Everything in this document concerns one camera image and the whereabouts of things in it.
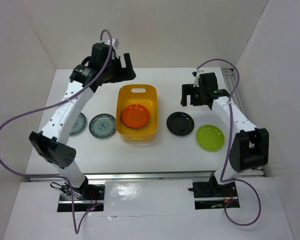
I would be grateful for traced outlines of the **large blue floral plate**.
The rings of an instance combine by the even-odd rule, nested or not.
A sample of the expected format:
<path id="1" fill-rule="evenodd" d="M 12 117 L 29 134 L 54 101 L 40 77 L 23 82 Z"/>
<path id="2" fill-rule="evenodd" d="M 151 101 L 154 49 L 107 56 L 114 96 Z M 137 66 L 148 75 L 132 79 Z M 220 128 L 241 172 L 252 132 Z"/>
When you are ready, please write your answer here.
<path id="1" fill-rule="evenodd" d="M 80 133 L 85 129 L 86 125 L 87 125 L 87 118 L 86 118 L 86 116 L 81 112 L 81 113 L 78 115 L 78 117 L 77 117 L 77 119 L 76 119 L 74 125 L 72 126 L 69 135 L 70 135 L 70 136 L 75 136 L 75 135 L 80 134 Z"/>

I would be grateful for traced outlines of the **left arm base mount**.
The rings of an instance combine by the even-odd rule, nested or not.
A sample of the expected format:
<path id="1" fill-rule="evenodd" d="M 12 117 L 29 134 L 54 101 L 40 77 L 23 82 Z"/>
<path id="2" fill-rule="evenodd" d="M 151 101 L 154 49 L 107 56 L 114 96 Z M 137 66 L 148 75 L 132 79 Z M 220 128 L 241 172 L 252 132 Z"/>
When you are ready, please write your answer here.
<path id="1" fill-rule="evenodd" d="M 59 200 L 57 206 L 58 213 L 70 213 L 72 211 L 72 199 L 70 187 L 67 183 L 51 182 L 50 187 L 59 190 Z M 87 196 L 81 196 L 79 193 L 73 193 L 75 212 L 103 212 L 104 211 L 105 184 L 95 185 L 95 189 L 89 192 Z"/>

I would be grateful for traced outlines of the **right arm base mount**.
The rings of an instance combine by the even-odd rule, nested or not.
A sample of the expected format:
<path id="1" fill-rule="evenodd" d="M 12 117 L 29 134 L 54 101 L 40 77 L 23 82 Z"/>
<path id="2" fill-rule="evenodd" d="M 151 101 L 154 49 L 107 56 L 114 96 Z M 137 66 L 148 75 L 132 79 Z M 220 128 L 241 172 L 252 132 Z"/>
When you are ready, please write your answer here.
<path id="1" fill-rule="evenodd" d="M 193 182 L 188 191 L 193 193 L 196 210 L 240 208 L 237 188 L 234 182 L 214 186 L 210 182 Z"/>

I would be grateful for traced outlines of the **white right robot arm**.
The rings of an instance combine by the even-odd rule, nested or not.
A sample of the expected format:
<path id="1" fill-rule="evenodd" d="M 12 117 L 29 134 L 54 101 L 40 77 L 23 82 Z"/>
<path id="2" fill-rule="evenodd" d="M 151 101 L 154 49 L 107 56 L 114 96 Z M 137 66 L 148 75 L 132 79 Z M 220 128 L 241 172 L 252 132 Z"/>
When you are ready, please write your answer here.
<path id="1" fill-rule="evenodd" d="M 208 184 L 213 196 L 220 196 L 226 184 L 234 182 L 240 173 L 268 164 L 269 132 L 259 128 L 239 110 L 226 89 L 219 89 L 215 73 L 194 71 L 193 84 L 181 87 L 181 105 L 187 106 L 190 96 L 192 106 L 208 106 L 229 126 L 229 141 L 223 167 L 213 173 L 214 180 Z"/>

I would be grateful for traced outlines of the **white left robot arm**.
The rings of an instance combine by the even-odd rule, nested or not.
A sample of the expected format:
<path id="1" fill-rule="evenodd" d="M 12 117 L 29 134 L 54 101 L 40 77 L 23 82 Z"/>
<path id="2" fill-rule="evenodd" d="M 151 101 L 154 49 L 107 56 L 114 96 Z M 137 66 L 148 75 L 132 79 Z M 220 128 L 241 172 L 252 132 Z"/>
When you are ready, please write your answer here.
<path id="1" fill-rule="evenodd" d="M 136 77 L 129 53 L 123 55 L 125 67 L 122 66 L 116 54 L 118 46 L 116 38 L 92 46 L 91 55 L 73 69 L 63 104 L 56 108 L 40 132 L 29 136 L 36 152 L 69 181 L 70 192 L 78 200 L 87 197 L 89 183 L 75 162 L 76 150 L 67 145 L 71 129 L 98 87 Z"/>

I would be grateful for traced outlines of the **black plate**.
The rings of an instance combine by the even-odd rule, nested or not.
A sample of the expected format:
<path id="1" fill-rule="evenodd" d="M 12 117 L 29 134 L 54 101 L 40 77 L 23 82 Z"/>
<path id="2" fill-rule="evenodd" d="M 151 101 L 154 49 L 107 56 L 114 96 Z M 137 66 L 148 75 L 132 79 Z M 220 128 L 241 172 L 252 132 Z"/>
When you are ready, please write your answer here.
<path id="1" fill-rule="evenodd" d="M 185 137 L 192 133 L 195 122 L 189 114 L 177 111 L 168 116 L 166 126 L 173 135 Z"/>

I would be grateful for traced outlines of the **orange plate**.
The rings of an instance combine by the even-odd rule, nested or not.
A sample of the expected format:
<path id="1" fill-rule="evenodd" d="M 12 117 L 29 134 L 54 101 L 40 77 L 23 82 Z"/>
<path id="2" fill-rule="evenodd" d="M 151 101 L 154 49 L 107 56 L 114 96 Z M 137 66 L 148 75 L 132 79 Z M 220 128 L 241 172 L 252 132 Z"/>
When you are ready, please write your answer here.
<path id="1" fill-rule="evenodd" d="M 121 120 L 127 127 L 139 129 L 149 122 L 150 113 L 141 104 L 131 104 L 122 111 Z"/>

